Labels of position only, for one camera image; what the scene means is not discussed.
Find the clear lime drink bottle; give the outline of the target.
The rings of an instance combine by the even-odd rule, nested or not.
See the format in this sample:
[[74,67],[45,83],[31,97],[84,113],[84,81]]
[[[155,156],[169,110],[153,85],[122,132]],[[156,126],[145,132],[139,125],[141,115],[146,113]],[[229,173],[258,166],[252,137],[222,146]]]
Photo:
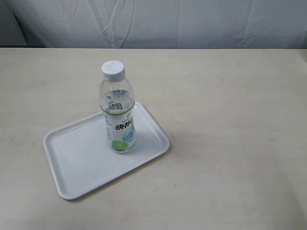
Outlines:
[[106,139],[117,153],[130,151],[136,144],[133,118],[134,90],[126,78],[125,66],[117,60],[107,61],[102,67],[99,88],[100,108],[106,121]]

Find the white rectangular plastic tray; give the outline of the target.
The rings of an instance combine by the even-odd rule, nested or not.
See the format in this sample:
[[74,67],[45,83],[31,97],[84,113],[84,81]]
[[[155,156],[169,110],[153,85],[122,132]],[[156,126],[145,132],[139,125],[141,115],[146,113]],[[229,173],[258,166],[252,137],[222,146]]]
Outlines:
[[168,137],[140,102],[134,120],[137,142],[127,153],[108,146],[101,112],[45,135],[44,150],[62,198],[77,199],[167,152]]

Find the white backdrop cloth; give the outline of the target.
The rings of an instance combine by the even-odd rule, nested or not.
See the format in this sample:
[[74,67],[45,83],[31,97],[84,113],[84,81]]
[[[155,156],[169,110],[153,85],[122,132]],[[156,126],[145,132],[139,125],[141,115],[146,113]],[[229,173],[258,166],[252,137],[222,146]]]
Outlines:
[[3,0],[5,46],[307,47],[304,0]]

